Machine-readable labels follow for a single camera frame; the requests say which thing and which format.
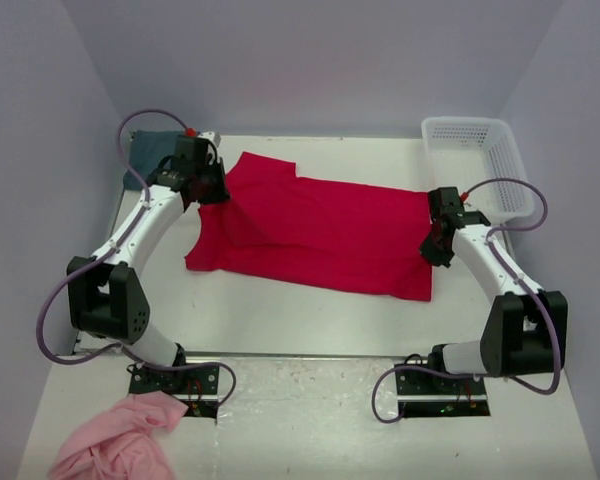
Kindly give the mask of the red t shirt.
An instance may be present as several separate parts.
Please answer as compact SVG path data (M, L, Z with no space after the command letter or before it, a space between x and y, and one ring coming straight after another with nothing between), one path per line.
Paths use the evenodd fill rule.
M199 209L188 270L431 301L425 193L301 177L292 162L250 152L226 180L230 199Z

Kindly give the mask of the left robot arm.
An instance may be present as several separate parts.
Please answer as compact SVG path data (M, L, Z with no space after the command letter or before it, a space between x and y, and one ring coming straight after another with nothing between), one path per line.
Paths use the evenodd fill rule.
M171 371L180 345L151 323L140 277L164 234L193 203L230 198L215 132L180 135L174 153L147 177L148 189L108 243L67 266L72 326L96 338L115 340L136 362Z

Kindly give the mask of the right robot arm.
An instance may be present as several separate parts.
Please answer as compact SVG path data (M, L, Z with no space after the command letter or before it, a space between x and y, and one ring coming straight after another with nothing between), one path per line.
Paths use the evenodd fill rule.
M437 188L427 200L431 228L421 257L445 268L461 260L491 302L481 337L435 346L429 355L434 368L453 376L558 376L565 360L566 297L532 280L497 238L502 229L482 212L466 209L457 188Z

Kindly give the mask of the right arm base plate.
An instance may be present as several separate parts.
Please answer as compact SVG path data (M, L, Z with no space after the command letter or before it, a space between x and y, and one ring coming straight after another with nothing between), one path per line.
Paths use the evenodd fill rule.
M491 414L484 381L448 380L401 371L395 374L399 416L408 418L482 417Z

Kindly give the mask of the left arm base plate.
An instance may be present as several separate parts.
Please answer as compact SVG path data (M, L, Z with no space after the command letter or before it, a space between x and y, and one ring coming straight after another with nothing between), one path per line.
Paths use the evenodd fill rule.
M158 372L138 364L126 368L129 394L163 392L183 403L185 417L217 419L220 368L206 366L184 372Z

